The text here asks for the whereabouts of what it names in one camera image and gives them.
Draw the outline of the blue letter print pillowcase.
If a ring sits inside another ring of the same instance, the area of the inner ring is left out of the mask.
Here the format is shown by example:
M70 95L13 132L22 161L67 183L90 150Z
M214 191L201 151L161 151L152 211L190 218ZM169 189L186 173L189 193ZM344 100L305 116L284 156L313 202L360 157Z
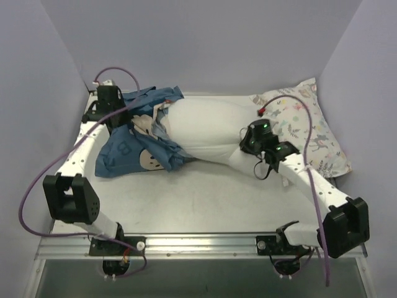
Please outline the blue letter print pillowcase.
M123 94L129 110L129 123L110 134L96 158L95 175L116 178L131 173L165 169L175 171L195 160L169 134L168 108L184 95L179 87L157 89L152 86L139 92Z

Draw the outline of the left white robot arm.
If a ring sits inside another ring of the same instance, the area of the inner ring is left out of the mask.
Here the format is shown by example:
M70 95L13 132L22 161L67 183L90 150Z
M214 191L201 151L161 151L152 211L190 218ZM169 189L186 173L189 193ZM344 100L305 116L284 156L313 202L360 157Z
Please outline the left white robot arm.
M101 118L125 107L118 86L100 85L97 99L82 116L75 147L54 175L43 179L43 190L51 218L73 224L92 238L103 240L111 255L125 249L122 226L100 210L100 199L89 181L97 156L113 129L126 124L128 112L123 111L106 119Z

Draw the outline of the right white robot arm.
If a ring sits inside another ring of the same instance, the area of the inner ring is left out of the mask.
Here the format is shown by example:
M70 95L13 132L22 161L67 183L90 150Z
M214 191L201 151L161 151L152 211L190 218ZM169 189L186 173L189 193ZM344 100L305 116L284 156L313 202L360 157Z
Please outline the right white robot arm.
M275 246L279 252L289 254L297 246L311 246L338 258L369 240L367 203L361 197L349 197L305 164L303 154L293 144L281 142L273 134L269 120L249 124L240 149L289 180L316 209L317 224L296 220L276 230Z

